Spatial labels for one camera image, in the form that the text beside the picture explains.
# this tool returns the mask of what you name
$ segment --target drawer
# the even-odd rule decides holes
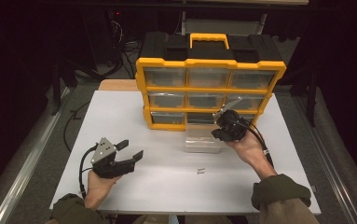
[[[224,97],[224,93],[189,92],[187,107],[220,109]]]
[[[145,67],[144,76],[147,86],[185,86],[186,68]]]
[[[149,104],[152,107],[175,107],[185,106],[185,94],[183,92],[159,92],[149,91]]]
[[[233,70],[231,88],[267,89],[277,71],[273,70]]]
[[[176,112],[151,112],[155,124],[183,124],[184,113]]]
[[[230,70],[227,68],[188,68],[188,86],[225,88]]]
[[[212,113],[188,112],[186,113],[187,124],[215,124]]]
[[[235,101],[239,98],[242,100],[237,104],[233,105],[231,108],[235,110],[252,110],[258,109],[260,103],[262,103],[263,98],[265,95],[262,94],[235,94],[230,93],[227,95],[226,104]]]

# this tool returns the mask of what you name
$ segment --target metal rail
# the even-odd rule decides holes
[[[36,165],[44,151],[45,145],[47,144],[51,133],[53,132],[54,127],[56,126],[57,121],[62,114],[62,110],[66,105],[67,101],[72,95],[72,91],[69,91],[68,88],[65,88],[62,93],[62,106],[60,110],[56,113],[55,116],[52,116],[48,121],[48,127],[45,129],[42,137],[37,141],[32,151],[30,152],[27,160],[24,162],[19,174],[17,175],[15,181],[10,187],[9,192],[7,193],[6,198],[0,205],[0,223],[7,223],[10,215],[21,199],[21,195],[27,187],[27,184],[30,181],[31,176],[35,170]]]
[[[332,189],[340,203],[340,206],[346,216],[347,221],[350,224],[357,224],[357,209],[353,204],[350,194],[347,191],[346,186],[338,175],[335,166],[333,165],[330,157],[323,146],[323,142],[321,141],[320,136],[317,133],[317,130],[313,128],[309,120],[306,117],[306,107],[304,103],[300,100],[299,97],[292,97],[296,108],[301,112],[300,115],[302,119],[306,122],[306,126],[309,129],[312,139],[317,148],[317,153],[321,159],[321,164],[323,165],[323,169],[325,170],[326,176],[329,179],[329,182],[332,186]]]

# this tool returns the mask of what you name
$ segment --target human hand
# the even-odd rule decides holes
[[[94,211],[97,210],[120,177],[122,176],[105,179],[90,170],[88,173],[88,194],[85,198],[85,207]]]
[[[227,145],[236,151],[242,161],[254,168],[261,180],[277,174],[263,153],[262,145],[250,131],[240,141],[227,142]]]

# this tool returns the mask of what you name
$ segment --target white table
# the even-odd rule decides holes
[[[233,149],[218,154],[188,153],[185,132],[149,130],[143,118],[139,91],[96,91],[62,174],[53,201],[66,193],[79,194],[78,169],[83,154],[102,137],[113,144],[129,139],[117,153],[117,161],[144,151],[135,171],[124,175],[101,204],[101,211],[117,214],[224,214],[257,213],[251,206],[254,182],[259,178]],[[310,189],[303,166],[273,96],[258,121],[276,170]],[[90,153],[84,168],[90,167]],[[198,169],[205,173],[198,175]],[[87,173],[83,174],[87,183]],[[320,207],[312,194],[313,214]]]

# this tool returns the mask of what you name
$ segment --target dark background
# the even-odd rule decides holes
[[[280,41],[300,37],[279,84],[306,87],[309,76],[316,73],[330,114],[357,164],[357,1],[310,1],[310,6],[339,11],[273,12],[264,34]],[[97,63],[83,15],[78,8],[0,0],[0,174],[47,105],[45,92],[56,59],[63,55],[89,68]],[[259,13],[188,12],[188,16],[247,20]],[[125,41],[141,39],[147,31],[173,34],[179,19],[178,11],[129,9],[120,9],[116,17],[127,32]]]

